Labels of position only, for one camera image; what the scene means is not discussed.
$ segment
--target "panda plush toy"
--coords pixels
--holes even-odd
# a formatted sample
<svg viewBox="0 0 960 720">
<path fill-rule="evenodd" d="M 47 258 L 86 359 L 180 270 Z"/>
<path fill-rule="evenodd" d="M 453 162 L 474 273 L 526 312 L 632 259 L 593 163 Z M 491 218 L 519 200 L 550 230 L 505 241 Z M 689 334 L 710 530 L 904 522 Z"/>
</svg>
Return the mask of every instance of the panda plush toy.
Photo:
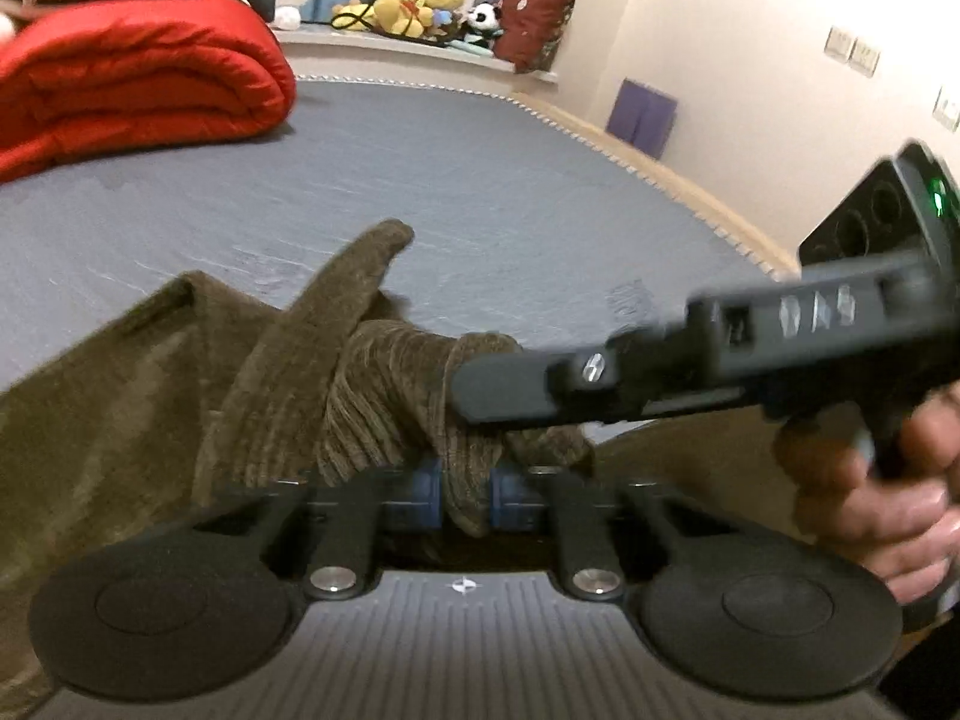
<svg viewBox="0 0 960 720">
<path fill-rule="evenodd" d="M 493 41 L 503 34 L 500 27 L 500 8 L 489 2 L 473 6 L 464 22 L 463 41 L 477 49 L 491 50 Z"/>
</svg>

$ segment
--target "red comforter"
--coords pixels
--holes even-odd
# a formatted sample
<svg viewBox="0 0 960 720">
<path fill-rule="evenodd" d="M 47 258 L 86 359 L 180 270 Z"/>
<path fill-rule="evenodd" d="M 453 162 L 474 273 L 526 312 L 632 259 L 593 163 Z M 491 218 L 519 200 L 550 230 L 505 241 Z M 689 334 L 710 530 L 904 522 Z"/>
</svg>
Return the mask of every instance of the red comforter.
<svg viewBox="0 0 960 720">
<path fill-rule="evenodd" d="M 79 5 L 0 47 L 0 182 L 83 157 L 247 138 L 283 122 L 296 82 L 238 0 Z"/>
</svg>

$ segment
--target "purple board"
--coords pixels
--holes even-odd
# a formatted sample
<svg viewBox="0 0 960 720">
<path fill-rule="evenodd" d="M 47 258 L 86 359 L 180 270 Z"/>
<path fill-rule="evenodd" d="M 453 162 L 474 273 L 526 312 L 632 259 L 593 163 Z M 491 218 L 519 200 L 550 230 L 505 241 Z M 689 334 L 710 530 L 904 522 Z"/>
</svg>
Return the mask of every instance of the purple board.
<svg viewBox="0 0 960 720">
<path fill-rule="evenodd" d="M 626 80 L 613 105 L 607 132 L 659 159 L 677 114 L 677 100 Z"/>
</svg>

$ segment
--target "finger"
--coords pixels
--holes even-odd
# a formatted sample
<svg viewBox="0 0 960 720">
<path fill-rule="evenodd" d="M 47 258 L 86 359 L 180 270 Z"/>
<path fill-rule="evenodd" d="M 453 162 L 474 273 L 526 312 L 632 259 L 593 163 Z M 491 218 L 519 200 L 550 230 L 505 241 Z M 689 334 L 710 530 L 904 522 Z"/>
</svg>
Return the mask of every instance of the finger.
<svg viewBox="0 0 960 720">
<path fill-rule="evenodd" d="M 944 479 L 891 484 L 867 480 L 845 495 L 801 490 L 794 520 L 800 531 L 829 541 L 903 541 L 936 523 L 948 504 Z"/>
<path fill-rule="evenodd" d="M 850 544 L 824 541 L 823 546 L 859 563 L 880 579 L 920 571 L 954 557 L 960 542 L 960 509 L 950 509 L 920 536 L 893 544 Z"/>
<path fill-rule="evenodd" d="M 776 435 L 774 456 L 802 488 L 846 493 L 859 487 L 869 471 L 853 447 L 797 426 L 784 427 Z"/>
<path fill-rule="evenodd" d="M 887 587 L 894 594 L 894 598 L 901 604 L 909 604 L 923 598 L 932 591 L 947 576 L 950 570 L 950 561 L 941 560 L 934 565 L 928 565 L 919 571 L 902 574 L 890 581 Z"/>
<path fill-rule="evenodd" d="M 943 473 L 960 455 L 960 406 L 952 399 L 952 394 L 935 395 L 915 410 L 901 430 L 904 458 L 925 476 Z"/>
</svg>

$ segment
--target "wall outlet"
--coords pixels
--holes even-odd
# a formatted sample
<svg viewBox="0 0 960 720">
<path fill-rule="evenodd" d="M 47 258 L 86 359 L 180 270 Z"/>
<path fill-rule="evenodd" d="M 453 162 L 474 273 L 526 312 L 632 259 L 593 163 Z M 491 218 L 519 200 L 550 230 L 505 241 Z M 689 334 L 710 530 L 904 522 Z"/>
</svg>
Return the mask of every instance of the wall outlet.
<svg viewBox="0 0 960 720">
<path fill-rule="evenodd" d="M 877 64 L 880 64 L 880 49 L 875 49 L 858 38 L 853 43 L 850 66 L 871 79 L 877 71 Z"/>
<path fill-rule="evenodd" d="M 955 95 L 946 86 L 942 87 L 933 106 L 933 118 L 950 132 L 956 132 L 960 125 L 960 95 Z"/>
<path fill-rule="evenodd" d="M 847 62 L 853 53 L 854 43 L 856 43 L 856 37 L 838 26 L 834 26 L 827 35 L 827 45 L 824 46 L 824 53 L 838 62 Z"/>
</svg>

